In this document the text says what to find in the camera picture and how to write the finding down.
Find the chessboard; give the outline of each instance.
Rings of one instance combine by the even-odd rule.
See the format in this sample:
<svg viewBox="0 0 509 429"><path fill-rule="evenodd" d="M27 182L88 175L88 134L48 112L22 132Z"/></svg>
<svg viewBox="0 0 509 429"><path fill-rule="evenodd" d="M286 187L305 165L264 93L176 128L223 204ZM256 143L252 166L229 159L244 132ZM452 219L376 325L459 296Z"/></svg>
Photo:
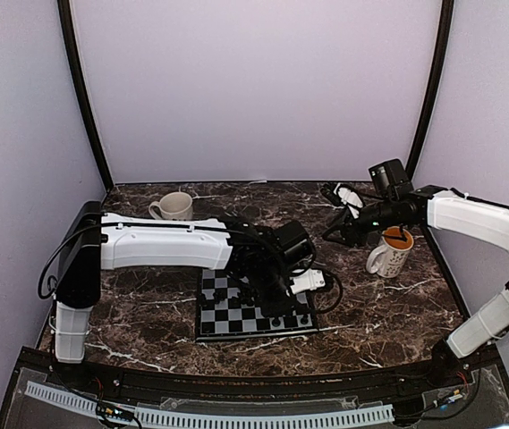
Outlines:
<svg viewBox="0 0 509 429"><path fill-rule="evenodd" d="M279 337L318 331L312 314L268 318L253 302L241 303L238 282L223 271L203 270L197 290L196 341L229 341ZM296 298L312 305L305 292Z"/></svg>

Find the vertical black post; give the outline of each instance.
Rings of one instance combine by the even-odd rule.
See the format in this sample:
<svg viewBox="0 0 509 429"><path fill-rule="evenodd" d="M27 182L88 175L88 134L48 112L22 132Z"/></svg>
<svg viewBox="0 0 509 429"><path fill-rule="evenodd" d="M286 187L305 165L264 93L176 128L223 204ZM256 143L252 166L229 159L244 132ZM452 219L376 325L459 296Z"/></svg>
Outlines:
<svg viewBox="0 0 509 429"><path fill-rule="evenodd" d="M81 116L83 117L83 124L85 125L85 131L89 138L91 150L93 151L93 156L95 157L95 162L97 163L99 174L101 175L101 180L108 192L113 188L114 184L113 179L111 178L111 172L109 171L109 166L105 159L105 154L103 153L103 147L101 146L101 140L99 139L95 119L93 117L93 112L91 111L91 104L87 95L87 87L85 86L85 80L83 79L77 40L75 39L75 31L73 30L71 6L69 4L69 0L57 0L57 5L59 7L61 30L64 34L67 61L72 73L73 86L75 87L75 95L79 103Z"/></svg>
<svg viewBox="0 0 509 429"><path fill-rule="evenodd" d="M441 4L441 17L439 18L439 28L437 30L437 41L435 43L435 52L433 53L433 62L431 64L431 71L427 83L427 91L425 92L425 99L423 100L423 107L421 108L421 115L413 144L411 145L411 152L407 159L405 171L407 175L412 178L417 168L417 163L421 156L423 143L427 137L431 115L433 114L433 107L437 98L437 91L439 89L439 81L441 81L441 73L443 72L443 64L445 63L445 53L447 51L447 43L449 41L449 31L451 30L451 21L453 20L453 7L454 0L443 0Z"/></svg>

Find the cup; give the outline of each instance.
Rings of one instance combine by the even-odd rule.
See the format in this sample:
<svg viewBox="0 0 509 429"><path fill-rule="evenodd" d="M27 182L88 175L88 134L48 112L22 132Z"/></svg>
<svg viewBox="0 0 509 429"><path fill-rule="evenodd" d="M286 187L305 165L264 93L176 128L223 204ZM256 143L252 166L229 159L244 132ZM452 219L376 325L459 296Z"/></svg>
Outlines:
<svg viewBox="0 0 509 429"><path fill-rule="evenodd" d="M154 219L167 221L191 221L192 220L192 197L186 192L171 192L162 197L158 202L153 201L148 205L148 212Z"/></svg>
<svg viewBox="0 0 509 429"><path fill-rule="evenodd" d="M369 254L365 269L387 279L396 277L405 265L413 243L413 237L408 231L403 230L402 235L398 226L387 228L383 231L379 246Z"/></svg>

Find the robotic arm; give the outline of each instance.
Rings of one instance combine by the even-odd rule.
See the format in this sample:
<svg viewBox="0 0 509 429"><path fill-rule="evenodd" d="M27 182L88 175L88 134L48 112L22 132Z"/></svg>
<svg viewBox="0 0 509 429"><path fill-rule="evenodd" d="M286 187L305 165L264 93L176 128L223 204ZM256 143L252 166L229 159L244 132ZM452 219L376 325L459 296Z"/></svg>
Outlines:
<svg viewBox="0 0 509 429"><path fill-rule="evenodd" d="M101 214L98 202L81 209L39 282L39 296L55 295L55 357L83 360L89 315L100 298L100 270L138 265L187 265L225 270L265 317L307 314L295 295L331 282L311 270L315 248L297 221L272 229L238 218L176 222ZM56 287L43 295L49 264L60 254Z"/></svg>
<svg viewBox="0 0 509 429"><path fill-rule="evenodd" d="M324 234L351 247L364 245L370 232L389 226L424 225L456 231L486 241L509 253L509 206L463 195L456 189L426 186L413 189L401 162L387 161L369 169L381 200L363 205L359 192L328 184L322 192L333 203L345 206ZM332 234L339 232L339 239ZM453 366L489 341L509 330L509 282L469 320L433 348L434 366Z"/></svg>

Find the marble surface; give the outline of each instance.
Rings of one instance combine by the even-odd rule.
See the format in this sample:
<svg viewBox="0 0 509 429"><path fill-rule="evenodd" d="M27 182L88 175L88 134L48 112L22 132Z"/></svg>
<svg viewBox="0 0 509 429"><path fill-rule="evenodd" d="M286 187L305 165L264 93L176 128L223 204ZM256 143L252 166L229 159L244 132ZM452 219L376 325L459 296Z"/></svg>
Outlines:
<svg viewBox="0 0 509 429"><path fill-rule="evenodd" d="M368 183L355 184L369 189ZM274 339L197 343L195 292L199 270L136 267L102 273L102 298L91 315L89 361L177 374L278 376L333 374L399 366L428 359L430 348L461 321L420 231L395 279L365 271L374 246L347 248L320 235L338 208L319 194L320 183L192 183L123 185L108 196L107 212L150 217L148 204L182 190L193 196L195 219L239 215L279 226L299 220L317 250L317 266L338 273L344 299L320 315L320 333ZM316 299L325 307L335 291ZM42 349L48 348L49 332Z"/></svg>

